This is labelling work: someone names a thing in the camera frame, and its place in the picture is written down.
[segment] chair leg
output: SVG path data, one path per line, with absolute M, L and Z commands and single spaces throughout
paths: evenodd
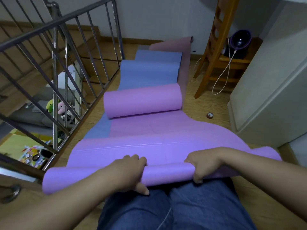
M 196 93 L 194 95 L 194 98 L 199 98 L 201 96 L 201 94 L 204 92 L 206 85 L 209 81 L 209 77 L 210 77 L 210 75 L 213 71 L 213 68 L 214 68 L 213 62 L 210 62 L 209 66 L 207 68 L 207 71 L 206 71 L 206 73 L 205 73 L 205 75 L 204 75 L 204 77 L 201 81 L 201 84 L 199 85 L 198 90 L 196 91 Z
M 203 54 L 203 57 L 201 58 L 201 61 L 199 62 L 199 65 L 198 65 L 198 67 L 197 67 L 197 70 L 196 70 L 196 72 L 195 72 L 195 74 L 194 74 L 194 78 L 197 78 L 197 77 L 199 76 L 199 74 L 201 73 L 201 68 L 202 68 L 202 66 L 203 66 L 203 64 L 204 64 L 204 62 L 205 62 L 205 59 L 206 59 L 206 51 L 205 51 L 205 53 Z

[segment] gray sofa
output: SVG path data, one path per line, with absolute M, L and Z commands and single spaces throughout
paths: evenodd
M 64 89 L 59 89 L 59 92 L 64 96 Z M 75 104 L 75 98 L 68 92 L 67 100 L 73 105 Z M 41 106 L 45 109 L 46 104 L 52 99 L 52 89 L 50 87 L 45 87 L 40 93 L 33 97 Z M 15 111 L 10 115 L 10 119 L 16 122 L 29 123 L 41 127 L 52 128 L 52 121 L 46 117 L 40 111 L 34 112 L 36 107 L 33 104 L 25 104 L 19 110 Z M 64 120 L 61 119 L 61 115 L 58 115 L 58 121 L 64 125 Z M 72 129 L 74 123 L 67 125 L 67 128 Z

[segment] charging cable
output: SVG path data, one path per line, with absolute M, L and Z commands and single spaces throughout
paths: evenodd
M 237 50 L 235 50 L 234 53 L 233 53 L 233 55 L 232 55 L 232 57 L 230 58 L 230 44 L 229 44 L 229 38 L 227 38 L 227 40 L 228 40 L 229 63 L 228 63 L 228 65 L 226 66 L 226 68 L 224 69 L 224 71 L 221 73 L 221 75 L 219 76 L 219 78 L 217 78 L 217 81 L 214 83 L 214 86 L 213 86 L 213 88 L 212 88 L 212 94 L 213 94 L 213 95 L 219 94 L 219 93 L 222 92 L 223 89 L 225 88 L 225 86 L 226 86 L 226 84 L 227 84 L 227 81 L 228 81 L 229 71 L 230 71 L 230 62 L 232 61 L 232 58 L 233 58 L 233 56 L 235 55 L 235 53 L 236 53 L 236 51 L 237 51 Z M 226 82 L 225 82 L 224 87 L 221 89 L 220 92 L 218 92 L 218 93 L 213 93 L 213 89 L 214 89 L 216 83 L 218 82 L 218 80 L 220 79 L 220 77 L 223 75 L 223 73 L 226 71 L 227 67 L 228 67 L 228 74 L 227 74 L 227 79 L 226 79 Z

